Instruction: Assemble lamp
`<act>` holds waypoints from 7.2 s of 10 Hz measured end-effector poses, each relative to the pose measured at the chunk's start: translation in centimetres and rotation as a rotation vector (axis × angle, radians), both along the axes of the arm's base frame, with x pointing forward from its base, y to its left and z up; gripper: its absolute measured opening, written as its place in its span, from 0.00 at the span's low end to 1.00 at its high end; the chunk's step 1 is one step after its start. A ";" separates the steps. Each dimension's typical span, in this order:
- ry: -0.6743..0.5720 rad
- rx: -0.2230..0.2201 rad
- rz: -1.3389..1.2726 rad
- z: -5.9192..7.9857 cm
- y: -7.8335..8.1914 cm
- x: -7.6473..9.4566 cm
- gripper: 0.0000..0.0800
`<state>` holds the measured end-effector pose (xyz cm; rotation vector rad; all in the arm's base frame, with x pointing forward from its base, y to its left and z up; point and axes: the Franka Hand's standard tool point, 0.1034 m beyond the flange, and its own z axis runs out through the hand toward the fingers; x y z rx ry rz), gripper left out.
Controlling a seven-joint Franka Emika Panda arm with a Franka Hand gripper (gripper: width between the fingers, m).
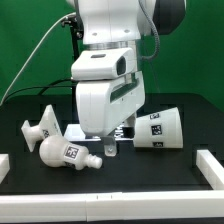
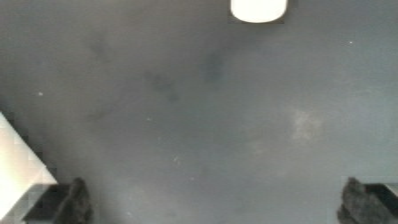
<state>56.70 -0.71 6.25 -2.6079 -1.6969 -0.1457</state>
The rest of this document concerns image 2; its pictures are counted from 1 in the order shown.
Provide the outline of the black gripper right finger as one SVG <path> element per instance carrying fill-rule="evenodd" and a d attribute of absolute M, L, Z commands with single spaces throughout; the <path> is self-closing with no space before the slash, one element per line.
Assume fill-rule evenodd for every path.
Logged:
<path fill-rule="evenodd" d="M 339 224 L 398 224 L 398 183 L 348 178 L 337 209 Z"/>

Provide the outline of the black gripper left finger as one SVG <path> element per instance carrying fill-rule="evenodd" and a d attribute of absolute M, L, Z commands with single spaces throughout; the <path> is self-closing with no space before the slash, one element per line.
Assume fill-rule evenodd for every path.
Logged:
<path fill-rule="evenodd" d="M 85 181 L 51 184 L 22 216 L 24 224 L 90 224 L 92 204 Z"/>

